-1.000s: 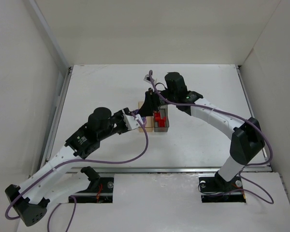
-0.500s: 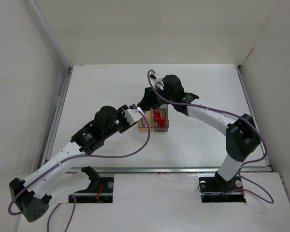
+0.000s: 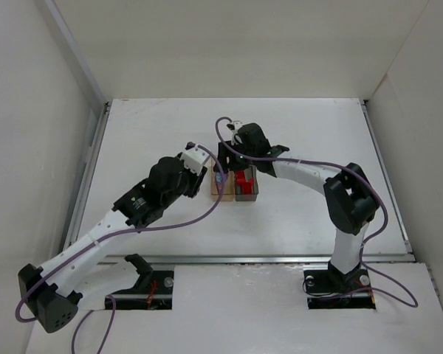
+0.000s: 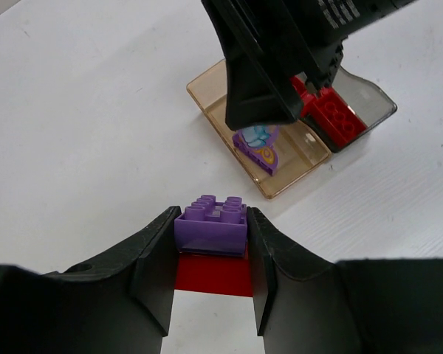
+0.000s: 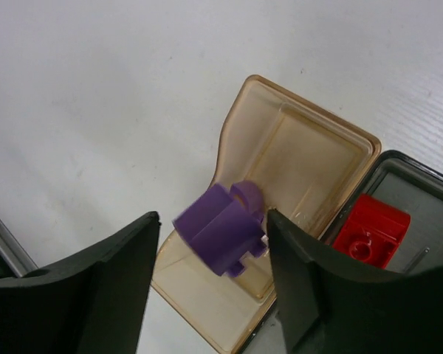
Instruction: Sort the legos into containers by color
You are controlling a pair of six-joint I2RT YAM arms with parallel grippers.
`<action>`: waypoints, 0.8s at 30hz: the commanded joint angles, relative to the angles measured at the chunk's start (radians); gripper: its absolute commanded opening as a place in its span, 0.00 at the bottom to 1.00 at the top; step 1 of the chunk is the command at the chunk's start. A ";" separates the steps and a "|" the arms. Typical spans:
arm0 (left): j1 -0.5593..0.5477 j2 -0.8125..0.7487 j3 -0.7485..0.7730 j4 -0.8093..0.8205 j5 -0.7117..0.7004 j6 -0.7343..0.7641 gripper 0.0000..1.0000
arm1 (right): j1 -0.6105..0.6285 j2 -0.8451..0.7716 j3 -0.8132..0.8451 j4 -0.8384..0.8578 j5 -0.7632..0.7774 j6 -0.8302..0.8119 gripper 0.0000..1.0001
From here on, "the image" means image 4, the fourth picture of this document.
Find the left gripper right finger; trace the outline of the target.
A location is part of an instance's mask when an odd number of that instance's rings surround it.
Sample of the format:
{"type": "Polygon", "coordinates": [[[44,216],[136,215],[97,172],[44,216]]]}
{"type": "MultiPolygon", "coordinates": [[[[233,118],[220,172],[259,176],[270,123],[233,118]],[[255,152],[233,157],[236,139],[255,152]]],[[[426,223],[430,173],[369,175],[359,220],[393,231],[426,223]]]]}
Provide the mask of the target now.
{"type": "Polygon", "coordinates": [[[331,263],[247,211],[266,353],[443,353],[443,258],[331,263]]]}

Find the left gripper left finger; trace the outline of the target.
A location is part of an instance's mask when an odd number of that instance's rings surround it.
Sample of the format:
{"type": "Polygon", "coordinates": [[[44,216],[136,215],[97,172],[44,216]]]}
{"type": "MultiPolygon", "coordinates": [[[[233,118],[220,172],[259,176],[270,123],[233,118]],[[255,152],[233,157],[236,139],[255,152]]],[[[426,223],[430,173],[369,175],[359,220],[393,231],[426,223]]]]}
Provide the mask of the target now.
{"type": "Polygon", "coordinates": [[[171,206],[64,272],[0,265],[0,353],[159,353],[179,254],[171,206]]]}

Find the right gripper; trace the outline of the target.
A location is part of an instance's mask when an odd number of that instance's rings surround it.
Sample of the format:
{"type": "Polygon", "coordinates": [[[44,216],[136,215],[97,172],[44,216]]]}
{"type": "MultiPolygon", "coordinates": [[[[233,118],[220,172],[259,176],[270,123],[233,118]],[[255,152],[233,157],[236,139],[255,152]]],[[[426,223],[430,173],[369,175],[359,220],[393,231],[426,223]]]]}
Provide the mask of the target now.
{"type": "Polygon", "coordinates": [[[297,122],[303,101],[290,77],[304,73],[314,91],[329,87],[343,59],[343,41],[410,3],[203,1],[225,58],[227,127],[297,122]]]}

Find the purple lego brick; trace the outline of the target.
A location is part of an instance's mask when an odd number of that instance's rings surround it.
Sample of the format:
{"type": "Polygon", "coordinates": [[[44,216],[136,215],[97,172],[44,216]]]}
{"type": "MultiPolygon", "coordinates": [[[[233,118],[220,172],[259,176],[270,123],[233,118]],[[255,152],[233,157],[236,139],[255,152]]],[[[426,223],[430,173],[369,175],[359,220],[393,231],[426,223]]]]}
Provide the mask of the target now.
{"type": "Polygon", "coordinates": [[[250,147],[240,133],[235,133],[233,135],[233,144],[262,170],[273,176],[278,169],[279,163],[278,154],[274,148],[277,135],[278,132],[274,132],[271,137],[264,140],[264,144],[260,147],[250,147]]]}

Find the red lego brick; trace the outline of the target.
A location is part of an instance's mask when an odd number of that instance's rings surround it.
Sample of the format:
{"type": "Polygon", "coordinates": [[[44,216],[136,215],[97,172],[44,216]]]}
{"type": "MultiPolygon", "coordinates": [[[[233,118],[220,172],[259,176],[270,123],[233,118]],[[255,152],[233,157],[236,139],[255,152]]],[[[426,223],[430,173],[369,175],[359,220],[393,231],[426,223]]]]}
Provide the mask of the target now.
{"type": "Polygon", "coordinates": [[[306,104],[304,111],[326,137],[332,152],[338,152],[367,130],[367,125],[348,107],[333,88],[306,104]]]}
{"type": "Polygon", "coordinates": [[[242,257],[180,253],[175,289],[252,297],[248,249],[242,257]]]}

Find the small purple square lego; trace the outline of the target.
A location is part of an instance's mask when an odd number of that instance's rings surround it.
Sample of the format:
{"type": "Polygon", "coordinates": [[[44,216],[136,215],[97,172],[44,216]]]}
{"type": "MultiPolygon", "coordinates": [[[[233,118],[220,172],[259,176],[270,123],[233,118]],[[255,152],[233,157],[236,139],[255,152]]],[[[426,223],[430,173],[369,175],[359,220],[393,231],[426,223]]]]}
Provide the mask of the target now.
{"type": "Polygon", "coordinates": [[[174,221],[180,252],[242,257],[247,245],[247,205],[238,196],[218,201],[201,195],[174,221]]]}

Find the purple round lego piece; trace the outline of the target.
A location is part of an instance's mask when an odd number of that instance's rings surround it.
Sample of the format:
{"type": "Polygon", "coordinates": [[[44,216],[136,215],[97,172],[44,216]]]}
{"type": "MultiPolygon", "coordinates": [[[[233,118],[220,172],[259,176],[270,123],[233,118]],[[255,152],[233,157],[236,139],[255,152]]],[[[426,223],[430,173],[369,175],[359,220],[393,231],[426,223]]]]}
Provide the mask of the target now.
{"type": "Polygon", "coordinates": [[[278,137],[277,125],[255,125],[241,129],[238,133],[242,142],[249,148],[262,148],[273,145],[278,137]]]}

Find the red arched lego piece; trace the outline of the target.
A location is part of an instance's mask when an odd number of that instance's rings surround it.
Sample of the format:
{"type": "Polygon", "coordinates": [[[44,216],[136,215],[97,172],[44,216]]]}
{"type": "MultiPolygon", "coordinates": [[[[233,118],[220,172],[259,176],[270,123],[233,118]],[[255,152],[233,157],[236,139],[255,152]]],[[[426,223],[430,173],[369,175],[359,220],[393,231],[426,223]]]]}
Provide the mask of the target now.
{"type": "Polygon", "coordinates": [[[301,110],[301,117],[305,117],[312,107],[312,104],[317,99],[317,96],[315,94],[311,94],[307,91],[305,83],[298,78],[297,76],[291,77],[290,82],[292,86],[295,88],[296,92],[298,93],[298,96],[300,97],[303,108],[301,110]]]}

